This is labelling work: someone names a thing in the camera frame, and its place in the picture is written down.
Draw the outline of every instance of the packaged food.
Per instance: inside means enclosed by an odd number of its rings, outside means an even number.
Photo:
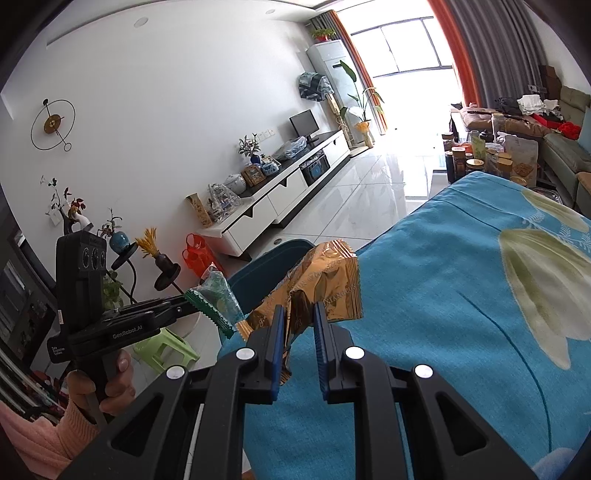
[[[453,165],[456,173],[456,178],[461,179],[466,175],[466,149],[465,147],[453,147]]]
[[[357,256],[342,240],[324,242],[310,250],[248,318],[236,324],[246,341],[252,331],[269,326],[275,306],[283,305],[287,319],[281,373],[283,383],[291,377],[288,369],[291,345],[313,324],[313,305],[319,301],[324,303],[329,322],[356,320],[363,316]]]
[[[472,131],[470,139],[472,142],[472,153],[474,158],[484,160],[486,158],[486,142],[479,137],[477,130]]]

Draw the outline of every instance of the wall clock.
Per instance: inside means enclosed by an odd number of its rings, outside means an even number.
[[[72,144],[66,142],[70,135],[76,110],[68,100],[43,100],[43,108],[35,117],[31,126],[31,142],[39,150],[51,150],[63,144],[64,150],[69,152]]]

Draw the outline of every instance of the blue bedsheet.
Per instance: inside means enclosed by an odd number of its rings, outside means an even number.
[[[432,365],[532,466],[591,427],[591,238],[530,193],[481,173],[443,190],[358,252],[364,318],[340,325],[390,365]],[[247,406],[257,479],[352,480],[353,408],[322,401],[312,329],[290,366],[272,407]]]

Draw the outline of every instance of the pink sleeve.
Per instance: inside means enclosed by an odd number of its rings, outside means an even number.
[[[51,480],[98,434],[73,403],[53,426],[45,418],[26,421],[0,402],[0,423],[29,470]]]

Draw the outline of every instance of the orange curtain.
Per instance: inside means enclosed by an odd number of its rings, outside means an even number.
[[[449,48],[452,51],[456,72],[464,92],[464,105],[468,106],[472,102],[477,105],[483,105],[474,69],[472,68],[470,54],[468,53],[462,34],[457,27],[452,11],[447,5],[446,0],[428,0],[428,2],[431,5],[433,14],[441,25],[441,29],[449,43]]]
[[[334,25],[336,26],[335,30],[337,31],[338,37],[345,44],[345,48],[347,48],[347,50],[349,50],[349,54],[351,55],[351,58],[353,58],[353,62],[355,63],[358,73],[361,77],[361,82],[365,85],[365,88],[373,87],[374,83],[372,81],[372,78],[370,77],[367,69],[365,68],[365,64],[363,63],[363,60],[361,59],[361,56],[359,55],[357,48],[355,48],[353,40],[351,39],[351,35],[349,35],[347,30],[345,29],[345,27],[341,23],[339,16],[337,15],[337,13],[334,10],[330,10],[330,11],[326,12],[326,15],[328,15],[330,20],[332,20],[332,23],[334,23]],[[371,96],[370,100],[372,101],[374,106],[381,106],[381,103],[376,96]],[[378,112],[375,109],[374,109],[374,117],[376,118],[376,120],[379,123],[378,126],[380,127],[380,131],[382,132],[382,134],[385,134],[388,130],[388,124],[386,122],[386,117],[384,116],[384,114]]]

